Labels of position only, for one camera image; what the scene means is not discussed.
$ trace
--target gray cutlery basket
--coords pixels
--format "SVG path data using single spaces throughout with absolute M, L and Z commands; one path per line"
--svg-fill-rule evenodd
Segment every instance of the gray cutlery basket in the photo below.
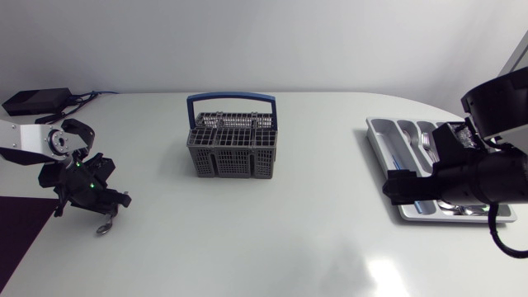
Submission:
M 271 103 L 271 114 L 205 112 L 194 118 L 194 102 L 241 98 Z M 191 130 L 187 147 L 198 177 L 272 178 L 276 158 L 275 98 L 248 92 L 212 92 L 187 98 Z

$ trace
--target cutlery tray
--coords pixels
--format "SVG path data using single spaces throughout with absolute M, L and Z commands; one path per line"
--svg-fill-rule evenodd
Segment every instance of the cutlery tray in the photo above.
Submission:
M 444 124 L 435 120 L 405 120 L 391 118 L 366 119 L 369 127 L 367 137 L 374 148 L 385 178 L 388 170 L 408 169 L 419 177 L 432 174 L 433 161 L 423 148 L 422 133 L 428 133 L 431 150 L 435 151 L 431 132 Z M 398 205 L 399 212 L 406 220 L 432 222 L 487 223 L 487 215 L 471 216 L 450 214 L 440 208 L 435 200 L 418 201 L 414 205 Z M 497 215 L 498 223 L 511 223 L 517 219 L 509 205 L 501 205 Z

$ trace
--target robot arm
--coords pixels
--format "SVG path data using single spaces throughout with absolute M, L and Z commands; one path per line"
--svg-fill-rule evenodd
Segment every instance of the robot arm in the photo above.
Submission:
M 383 192 L 393 205 L 443 200 L 453 205 L 490 205 L 493 241 L 511 257 L 528 251 L 507 247 L 497 234 L 500 204 L 528 203 L 528 68 L 495 78 L 462 98 L 465 122 L 432 132 L 440 159 L 430 177 L 389 171 Z
M 108 189 L 106 179 L 116 168 L 102 153 L 83 162 L 90 153 L 95 133 L 74 119 L 58 125 L 17 125 L 0 120 L 0 155 L 21 165 L 44 163 L 39 175 L 42 187 L 53 187 L 59 196 L 54 216 L 61 216 L 68 201 L 72 206 L 117 215 L 119 205 L 128 207 L 128 195 Z

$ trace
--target white wall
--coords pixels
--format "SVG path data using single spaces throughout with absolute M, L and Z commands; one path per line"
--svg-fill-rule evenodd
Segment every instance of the white wall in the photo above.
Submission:
M 462 111 L 528 29 L 526 0 L 2 0 L 0 100 L 360 91 Z

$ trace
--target white table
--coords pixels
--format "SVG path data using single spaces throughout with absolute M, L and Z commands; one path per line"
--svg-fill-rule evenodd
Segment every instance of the white table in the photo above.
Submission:
M 188 95 L 103 96 L 75 115 L 96 131 L 91 155 L 117 166 L 109 187 L 129 191 L 132 203 L 100 238 L 104 216 L 66 207 L 1 296 L 526 294 L 526 261 L 502 254 L 486 225 L 406 222 L 381 192 L 367 116 L 460 118 L 384 95 L 273 93 L 274 177 L 198 178 L 186 148 Z M 270 110 L 240 100 L 197 110 L 261 107 Z M 55 197 L 38 186 L 39 171 L 0 161 L 0 195 Z M 519 219 L 499 232 L 528 247 L 528 209 L 513 208 Z

